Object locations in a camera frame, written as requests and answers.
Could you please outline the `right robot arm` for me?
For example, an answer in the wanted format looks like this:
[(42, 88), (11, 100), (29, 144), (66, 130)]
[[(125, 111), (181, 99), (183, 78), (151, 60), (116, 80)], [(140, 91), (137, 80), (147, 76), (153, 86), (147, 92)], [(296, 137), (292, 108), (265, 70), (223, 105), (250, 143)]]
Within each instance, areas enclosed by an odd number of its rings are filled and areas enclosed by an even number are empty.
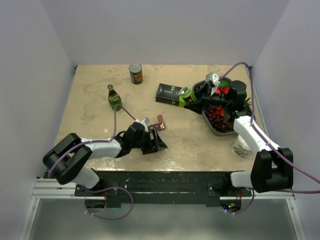
[(227, 93), (216, 93), (219, 83), (209, 80), (193, 92), (184, 87), (180, 96), (184, 108), (202, 114), (209, 107), (224, 109), (224, 119), (232, 125), (255, 155), (251, 171), (236, 171), (223, 183), (223, 192), (235, 196), (241, 188), (254, 189), (258, 193), (290, 189), (293, 186), (293, 153), (281, 148), (261, 131), (255, 122), (254, 110), (245, 106), (247, 86), (239, 80), (231, 82)]

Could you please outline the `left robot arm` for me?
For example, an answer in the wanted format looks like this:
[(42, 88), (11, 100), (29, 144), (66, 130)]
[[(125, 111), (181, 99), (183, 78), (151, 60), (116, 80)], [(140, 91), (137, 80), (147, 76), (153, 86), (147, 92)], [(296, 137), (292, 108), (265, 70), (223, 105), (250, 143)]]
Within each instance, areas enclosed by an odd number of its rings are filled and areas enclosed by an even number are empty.
[(156, 129), (149, 131), (144, 121), (136, 120), (126, 131), (108, 139), (86, 139), (70, 133), (43, 157), (42, 162), (49, 170), (48, 177), (59, 184), (75, 183), (84, 186), (92, 196), (99, 196), (104, 184), (94, 170), (85, 167), (88, 160), (121, 158), (132, 149), (140, 149), (147, 155), (167, 148)]

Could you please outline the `red weekly pill organizer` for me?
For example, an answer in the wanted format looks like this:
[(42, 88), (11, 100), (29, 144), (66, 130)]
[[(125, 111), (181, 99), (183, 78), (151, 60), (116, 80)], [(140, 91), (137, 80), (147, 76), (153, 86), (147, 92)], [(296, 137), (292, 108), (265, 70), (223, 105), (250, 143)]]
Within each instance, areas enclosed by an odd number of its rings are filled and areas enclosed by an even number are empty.
[[(152, 132), (152, 130), (156, 130), (157, 132), (160, 132), (160, 131), (164, 131), (167, 128), (162, 114), (157, 116), (157, 121), (158, 121), (157, 123), (148, 125), (148, 130), (150, 133)], [(165, 126), (164, 129), (161, 129), (160, 127), (161, 123), (164, 123), (164, 126)]]

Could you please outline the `green pill bottle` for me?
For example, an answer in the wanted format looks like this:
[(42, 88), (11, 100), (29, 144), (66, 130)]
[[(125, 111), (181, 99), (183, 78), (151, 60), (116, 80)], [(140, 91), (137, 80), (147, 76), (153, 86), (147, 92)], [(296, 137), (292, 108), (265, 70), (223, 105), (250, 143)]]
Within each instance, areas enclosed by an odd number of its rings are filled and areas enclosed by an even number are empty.
[(179, 106), (184, 107), (188, 103), (195, 102), (197, 100), (194, 92), (189, 87), (183, 87), (179, 91)]

